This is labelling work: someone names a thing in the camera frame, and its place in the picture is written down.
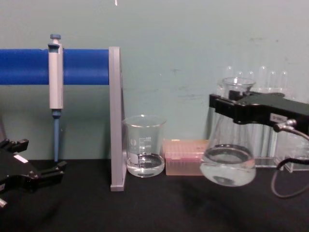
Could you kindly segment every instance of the gray cable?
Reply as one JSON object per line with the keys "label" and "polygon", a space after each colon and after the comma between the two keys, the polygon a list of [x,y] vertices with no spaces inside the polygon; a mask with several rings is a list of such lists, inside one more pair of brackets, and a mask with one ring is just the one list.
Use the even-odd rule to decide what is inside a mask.
{"label": "gray cable", "polygon": [[[286,127],[286,128],[281,128],[280,131],[286,131],[286,132],[290,132],[290,133],[293,133],[293,134],[296,134],[296,135],[299,135],[305,139],[307,139],[309,141],[309,136],[307,136],[306,134],[302,133],[302,132],[299,132],[297,130],[294,130],[294,128],[292,127]],[[297,192],[294,192],[292,194],[288,194],[288,195],[281,195],[279,194],[277,191],[276,191],[276,188],[275,188],[275,182],[276,182],[276,179],[277,179],[277,175],[278,175],[278,172],[279,170],[277,170],[273,177],[272,177],[272,180],[271,180],[271,191],[279,198],[283,198],[283,199],[288,199],[288,198],[292,198],[292,197],[295,197],[295,196],[298,196],[302,193],[304,193],[305,191],[309,190],[309,185],[306,185],[304,188],[302,188],[301,190],[297,191]]]}

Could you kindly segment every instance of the micropipette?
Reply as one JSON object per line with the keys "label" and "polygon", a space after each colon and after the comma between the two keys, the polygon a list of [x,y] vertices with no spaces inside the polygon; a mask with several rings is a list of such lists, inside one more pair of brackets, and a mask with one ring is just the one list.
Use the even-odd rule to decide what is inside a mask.
{"label": "micropipette", "polygon": [[54,118],[54,160],[59,154],[59,119],[63,108],[63,49],[59,43],[61,36],[51,34],[48,44],[49,107]]}

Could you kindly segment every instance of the white label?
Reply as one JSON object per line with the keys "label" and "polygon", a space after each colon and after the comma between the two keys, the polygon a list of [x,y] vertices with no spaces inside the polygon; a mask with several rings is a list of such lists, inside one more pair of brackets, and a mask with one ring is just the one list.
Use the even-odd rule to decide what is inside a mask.
{"label": "white label", "polygon": [[14,156],[14,158],[18,159],[19,161],[23,162],[23,163],[27,163],[28,160],[26,160],[25,158],[21,157],[20,155],[16,155]]}
{"label": "white label", "polygon": [[5,184],[0,185],[0,191],[4,190]]}
{"label": "white label", "polygon": [[282,115],[277,115],[277,114],[270,114],[270,121],[277,122],[277,123],[282,123],[286,122],[288,120],[287,117],[282,116]]}
{"label": "white label", "polygon": [[139,156],[134,154],[134,153],[130,153],[130,161],[131,161],[131,163],[138,164],[139,163]]}

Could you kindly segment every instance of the teal wall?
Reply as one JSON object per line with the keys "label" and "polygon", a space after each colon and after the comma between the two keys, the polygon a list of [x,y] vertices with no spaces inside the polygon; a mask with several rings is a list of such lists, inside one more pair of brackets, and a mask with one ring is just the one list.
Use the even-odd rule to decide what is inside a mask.
{"label": "teal wall", "polygon": [[[300,0],[2,0],[0,47],[44,49],[50,33],[61,34],[66,48],[119,46],[126,116],[157,114],[168,120],[166,138],[200,139],[208,95],[228,65],[244,74],[261,65],[284,69],[290,88],[307,97],[308,7]],[[108,91],[65,88],[63,158],[109,156]],[[0,109],[8,136],[30,139],[26,158],[52,158],[47,87],[2,86]]]}

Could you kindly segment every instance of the cable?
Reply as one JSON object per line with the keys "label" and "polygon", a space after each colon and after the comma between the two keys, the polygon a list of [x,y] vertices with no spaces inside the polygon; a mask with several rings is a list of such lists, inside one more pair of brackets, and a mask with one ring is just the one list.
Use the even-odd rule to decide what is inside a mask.
{"label": "cable", "polygon": [[[299,135],[303,138],[305,138],[306,140],[309,141],[309,136],[307,136],[306,134],[302,133],[302,132],[299,132],[297,130],[295,130],[293,127],[285,127],[285,128],[281,128],[280,131],[286,131],[286,132],[290,132],[290,133],[293,133],[293,134],[296,134],[296,135]],[[278,166],[277,166],[277,170],[275,171],[273,177],[272,177],[272,180],[271,180],[271,184],[270,184],[270,187],[271,187],[271,191],[273,192],[273,194],[275,194],[277,197],[279,198],[282,198],[282,199],[289,199],[289,198],[293,198],[293,197],[296,197],[304,192],[306,192],[307,190],[309,190],[309,184],[306,185],[305,187],[303,187],[301,190],[299,191],[296,191],[292,194],[288,194],[288,195],[281,195],[279,194],[277,191],[276,191],[276,188],[275,188],[275,182],[276,182],[276,179],[277,179],[277,175],[278,175],[278,172],[279,172],[279,169],[285,165],[286,163],[297,163],[297,164],[304,164],[304,165],[309,165],[309,159],[307,160],[303,160],[303,159],[294,159],[294,158],[287,158],[287,159],[284,159],[282,160]]]}

